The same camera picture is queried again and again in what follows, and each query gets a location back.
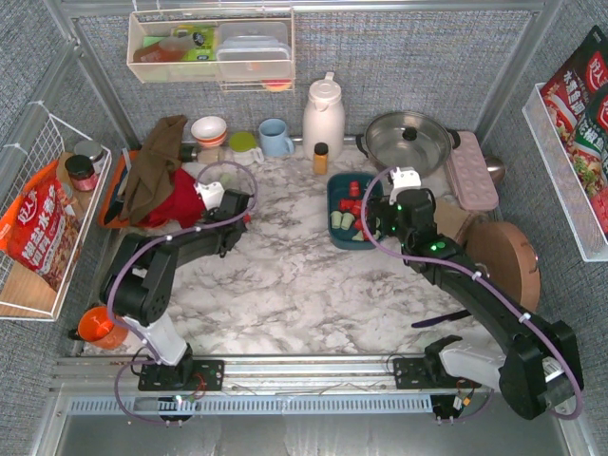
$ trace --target red cloth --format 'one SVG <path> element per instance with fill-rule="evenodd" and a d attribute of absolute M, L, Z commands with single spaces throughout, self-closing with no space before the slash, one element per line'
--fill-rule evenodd
<path fill-rule="evenodd" d="M 196 180 L 181 168 L 171 178 L 175 184 L 173 193 L 145 217 L 142 221 L 145 226 L 177 220 L 181 228 L 190 228 L 201 219 L 205 205 L 194 189 Z"/>

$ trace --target pot lid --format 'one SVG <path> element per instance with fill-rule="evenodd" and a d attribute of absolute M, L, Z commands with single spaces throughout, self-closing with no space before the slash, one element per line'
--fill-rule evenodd
<path fill-rule="evenodd" d="M 314 81 L 311 84 L 308 94 L 313 102 L 332 104 L 342 98 L 342 88 L 333 80 L 333 73 L 327 73 L 325 79 Z"/>
<path fill-rule="evenodd" d="M 375 119 L 366 130 L 365 143 L 383 167 L 412 167 L 421 178 L 443 165 L 452 147 L 440 124 L 413 111 Z"/>

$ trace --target lid handle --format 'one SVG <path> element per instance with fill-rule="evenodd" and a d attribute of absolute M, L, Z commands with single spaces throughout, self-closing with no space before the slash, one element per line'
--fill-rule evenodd
<path fill-rule="evenodd" d="M 406 141 L 416 141 L 418 130 L 416 130 L 416 127 L 414 126 L 408 126 L 401 136 L 403 136 L 403 139 Z"/>

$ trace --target snack bag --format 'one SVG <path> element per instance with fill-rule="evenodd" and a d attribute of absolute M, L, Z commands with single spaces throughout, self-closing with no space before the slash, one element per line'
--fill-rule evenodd
<path fill-rule="evenodd" d="M 66 213 L 57 161 L 36 173 L 0 219 L 0 250 L 59 290 L 78 238 L 78 220 Z"/>
<path fill-rule="evenodd" d="M 608 82 L 608 40 L 593 26 L 582 44 L 541 89 L 553 125 L 563 143 L 593 95 Z"/>
<path fill-rule="evenodd" d="M 566 143 L 580 183 L 604 233 L 608 233 L 608 85 L 585 109 Z"/>

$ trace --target black mounting plate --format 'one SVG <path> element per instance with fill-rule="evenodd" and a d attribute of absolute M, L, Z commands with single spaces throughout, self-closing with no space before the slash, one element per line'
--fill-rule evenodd
<path fill-rule="evenodd" d="M 433 405 L 433 413 L 436 418 L 448 420 L 449 418 L 458 418 L 463 412 L 463 408 L 457 410 L 454 408 L 454 399 L 456 394 L 431 394 L 430 402 Z"/>
<path fill-rule="evenodd" d="M 197 373 L 205 381 L 205 391 L 221 391 L 224 362 L 217 359 L 193 360 L 192 374 L 182 386 L 175 369 L 157 364 L 143 365 L 137 388 L 139 391 L 194 391 L 200 384 Z"/>
<path fill-rule="evenodd" d="M 392 368 L 398 390 L 456 388 L 458 378 L 449 375 L 433 380 L 428 374 L 425 358 L 394 358 Z"/>

